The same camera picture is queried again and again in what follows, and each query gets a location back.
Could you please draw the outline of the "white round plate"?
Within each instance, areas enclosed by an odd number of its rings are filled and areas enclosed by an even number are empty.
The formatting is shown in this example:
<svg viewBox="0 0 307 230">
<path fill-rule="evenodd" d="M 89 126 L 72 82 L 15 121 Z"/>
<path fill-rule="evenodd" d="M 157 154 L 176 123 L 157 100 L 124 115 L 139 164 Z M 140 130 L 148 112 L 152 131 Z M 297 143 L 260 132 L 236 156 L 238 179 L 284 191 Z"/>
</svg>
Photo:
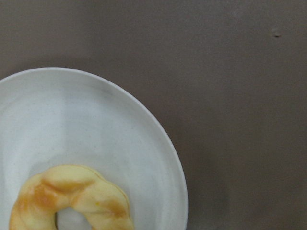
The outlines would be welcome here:
<svg viewBox="0 0 307 230">
<path fill-rule="evenodd" d="M 131 94 L 75 69 L 38 68 L 0 82 L 0 227 L 31 176 L 60 164 L 99 171 L 128 195 L 138 230 L 184 230 L 188 193 L 169 136 Z"/>
</svg>

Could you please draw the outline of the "yellow glazed donut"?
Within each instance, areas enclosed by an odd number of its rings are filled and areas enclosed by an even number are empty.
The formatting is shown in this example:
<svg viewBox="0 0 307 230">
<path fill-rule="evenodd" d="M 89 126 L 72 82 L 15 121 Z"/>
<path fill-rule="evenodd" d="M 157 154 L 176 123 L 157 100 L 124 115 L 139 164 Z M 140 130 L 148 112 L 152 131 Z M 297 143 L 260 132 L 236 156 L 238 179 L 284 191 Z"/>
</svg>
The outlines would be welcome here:
<svg viewBox="0 0 307 230">
<path fill-rule="evenodd" d="M 84 165 L 59 165 L 29 178 L 13 205 L 11 230 L 55 230 L 56 213 L 72 208 L 94 230 L 132 230 L 125 192 Z"/>
</svg>

